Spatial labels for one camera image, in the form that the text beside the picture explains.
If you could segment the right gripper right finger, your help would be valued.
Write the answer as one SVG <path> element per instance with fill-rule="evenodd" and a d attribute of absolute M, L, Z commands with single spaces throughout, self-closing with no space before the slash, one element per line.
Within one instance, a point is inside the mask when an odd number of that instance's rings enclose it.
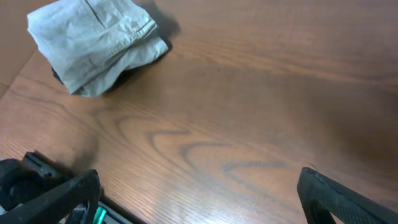
<path fill-rule="evenodd" d="M 397 213 L 304 167 L 297 192 L 308 223 L 397 223 Z"/>

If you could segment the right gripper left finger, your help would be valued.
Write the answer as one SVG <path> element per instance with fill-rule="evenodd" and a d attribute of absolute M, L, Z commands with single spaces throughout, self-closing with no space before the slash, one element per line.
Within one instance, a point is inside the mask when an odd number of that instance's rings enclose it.
<path fill-rule="evenodd" d="M 1 215 L 1 223 L 92 223 L 100 200 L 96 170 L 74 177 L 41 196 Z"/>

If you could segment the khaki green shorts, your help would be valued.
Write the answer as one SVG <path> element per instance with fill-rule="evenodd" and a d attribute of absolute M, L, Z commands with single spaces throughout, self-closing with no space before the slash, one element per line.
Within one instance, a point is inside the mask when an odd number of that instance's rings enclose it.
<path fill-rule="evenodd" d="M 149 13 L 131 0 L 61 0 L 27 15 L 28 32 L 71 95 L 97 97 L 125 70 L 168 51 Z"/>

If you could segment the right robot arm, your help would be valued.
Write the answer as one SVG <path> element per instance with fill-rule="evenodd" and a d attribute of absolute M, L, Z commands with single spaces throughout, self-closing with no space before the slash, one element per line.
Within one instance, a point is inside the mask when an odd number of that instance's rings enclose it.
<path fill-rule="evenodd" d="M 309 167 L 297 192 L 308 223 L 397 223 L 396 212 Z M 1 223 L 141 223 L 102 194 L 94 169 L 74 176 L 36 152 L 1 161 Z"/>

